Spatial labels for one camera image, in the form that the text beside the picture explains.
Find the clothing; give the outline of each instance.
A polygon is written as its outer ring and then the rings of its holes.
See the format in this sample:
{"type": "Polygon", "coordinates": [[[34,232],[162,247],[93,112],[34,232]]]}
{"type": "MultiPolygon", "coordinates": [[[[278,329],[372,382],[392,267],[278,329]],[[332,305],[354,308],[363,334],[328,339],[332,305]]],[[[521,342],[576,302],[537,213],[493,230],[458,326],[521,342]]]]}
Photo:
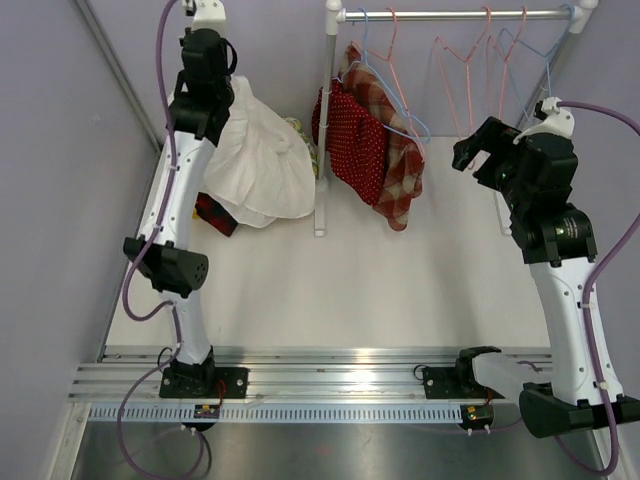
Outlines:
{"type": "Polygon", "coordinates": [[[313,167],[313,174],[316,176],[316,178],[318,178],[318,156],[316,155],[316,149],[311,144],[311,140],[309,139],[309,137],[307,137],[307,134],[304,133],[304,130],[302,129],[302,123],[300,122],[300,120],[294,117],[282,117],[282,118],[289,125],[291,125],[291,128],[293,128],[298,133],[298,136],[302,139],[304,144],[307,146],[307,149],[309,150],[309,155],[311,156],[311,166],[313,167]]]}
{"type": "MultiPolygon", "coordinates": [[[[353,45],[347,47],[340,65],[340,75],[360,58],[360,52],[353,45]]],[[[396,113],[384,87],[364,63],[354,65],[344,75],[343,84],[344,90],[353,94],[358,103],[376,119],[407,133],[402,116],[396,113]]],[[[387,218],[393,230],[402,231],[407,228],[411,200],[422,193],[424,159],[413,140],[389,132],[386,166],[382,193],[373,209],[387,218]]]]}
{"type": "Polygon", "coordinates": [[[195,213],[208,224],[214,226],[220,233],[230,237],[238,226],[238,222],[229,215],[222,205],[206,193],[198,193],[195,213]]]}
{"type": "MultiPolygon", "coordinates": [[[[321,99],[322,90],[311,118],[316,143],[321,99]]],[[[327,151],[331,155],[331,169],[356,191],[363,202],[377,204],[384,179],[387,130],[358,105],[353,95],[344,92],[337,80],[331,86],[328,124],[327,151]]]]}
{"type": "Polygon", "coordinates": [[[301,218],[315,207],[309,150],[298,134],[234,75],[235,99],[202,190],[238,223],[262,228],[276,218],[301,218]]]}

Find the yellow patterned cloth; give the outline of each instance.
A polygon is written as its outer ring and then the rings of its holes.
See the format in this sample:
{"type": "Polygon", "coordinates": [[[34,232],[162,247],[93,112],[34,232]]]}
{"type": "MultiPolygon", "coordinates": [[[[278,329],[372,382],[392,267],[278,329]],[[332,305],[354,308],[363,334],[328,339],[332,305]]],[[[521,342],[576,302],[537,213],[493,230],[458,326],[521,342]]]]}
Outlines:
{"type": "Polygon", "coordinates": [[[282,117],[282,118],[286,120],[286,122],[289,125],[291,125],[291,128],[293,128],[296,132],[298,132],[298,135],[300,135],[300,138],[302,138],[302,141],[304,141],[305,145],[309,149],[309,155],[311,155],[311,165],[313,167],[313,174],[316,176],[316,178],[318,178],[318,157],[316,155],[316,149],[311,143],[311,140],[309,139],[309,137],[307,137],[307,134],[304,133],[300,120],[293,117],[282,117]]]}

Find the red polka dot garment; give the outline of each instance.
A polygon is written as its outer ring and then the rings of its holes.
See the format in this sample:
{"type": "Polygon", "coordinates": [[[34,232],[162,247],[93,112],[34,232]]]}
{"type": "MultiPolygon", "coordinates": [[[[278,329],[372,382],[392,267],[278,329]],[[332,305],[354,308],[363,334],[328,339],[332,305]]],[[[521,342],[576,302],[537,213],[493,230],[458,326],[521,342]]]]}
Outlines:
{"type": "MultiPolygon", "coordinates": [[[[313,139],[318,143],[320,100],[313,110],[313,139]]],[[[382,122],[360,106],[355,97],[333,81],[329,100],[327,151],[331,169],[367,205],[376,205],[382,192],[388,135],[382,122]]]]}

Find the gray floor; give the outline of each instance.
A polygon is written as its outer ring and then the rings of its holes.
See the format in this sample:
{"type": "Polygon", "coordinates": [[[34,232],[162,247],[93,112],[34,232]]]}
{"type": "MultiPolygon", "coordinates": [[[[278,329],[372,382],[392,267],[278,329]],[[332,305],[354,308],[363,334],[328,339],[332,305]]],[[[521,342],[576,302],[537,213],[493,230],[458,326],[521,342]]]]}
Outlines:
{"type": "MultiPolygon", "coordinates": [[[[500,423],[511,412],[500,413],[500,423]]],[[[158,433],[164,423],[125,424],[125,439],[134,452],[158,433]]],[[[537,440],[523,426],[508,433],[467,438],[452,434],[456,426],[417,425],[245,425],[219,424],[206,432],[213,451],[193,478],[208,480],[396,480],[396,479],[583,479],[553,439],[537,440]]],[[[133,480],[124,462],[114,423],[89,423],[74,471],[74,480],[133,480]]],[[[590,436],[567,437],[594,466],[590,436]]],[[[143,468],[161,477],[184,473],[197,455],[188,434],[163,437],[135,455],[143,468]]]]}

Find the white rack post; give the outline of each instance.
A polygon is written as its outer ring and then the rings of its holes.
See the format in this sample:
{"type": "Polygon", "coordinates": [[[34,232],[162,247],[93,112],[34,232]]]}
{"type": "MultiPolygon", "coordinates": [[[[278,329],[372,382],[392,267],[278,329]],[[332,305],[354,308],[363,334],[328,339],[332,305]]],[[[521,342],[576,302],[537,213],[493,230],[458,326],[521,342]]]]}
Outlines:
{"type": "MultiPolygon", "coordinates": [[[[591,17],[593,10],[598,6],[598,0],[580,0],[579,5],[571,8],[559,7],[543,10],[527,10],[527,20],[571,20],[573,23],[569,28],[571,34],[582,32],[587,21],[591,17]]],[[[325,46],[325,63],[322,80],[322,97],[320,103],[320,125],[318,129],[318,179],[316,181],[316,206],[315,206],[315,236],[323,237],[326,234],[326,200],[328,195],[328,182],[325,175],[326,170],[326,140],[329,117],[329,98],[331,95],[331,79],[333,77],[333,64],[335,60],[336,37],[338,36],[339,23],[364,22],[364,12],[348,12],[342,8],[341,0],[327,0],[325,7],[327,9],[326,16],[326,46],[325,46]]],[[[485,20],[487,18],[486,10],[429,10],[415,12],[395,12],[398,21],[457,21],[457,20],[485,20]]],[[[522,10],[497,10],[491,12],[491,18],[494,20],[519,20],[522,18],[522,10]]],[[[367,12],[366,19],[370,22],[391,22],[394,15],[390,11],[367,12]]],[[[563,51],[567,50],[567,45],[571,44],[569,39],[573,35],[565,37],[557,48],[552,59],[553,74],[557,75],[563,51]]],[[[530,109],[537,102],[540,95],[540,85],[543,85],[544,75],[541,77],[538,87],[527,103],[530,109]]],[[[503,227],[509,227],[508,209],[504,211],[501,208],[501,198],[496,197],[498,202],[498,214],[503,227]]]]}

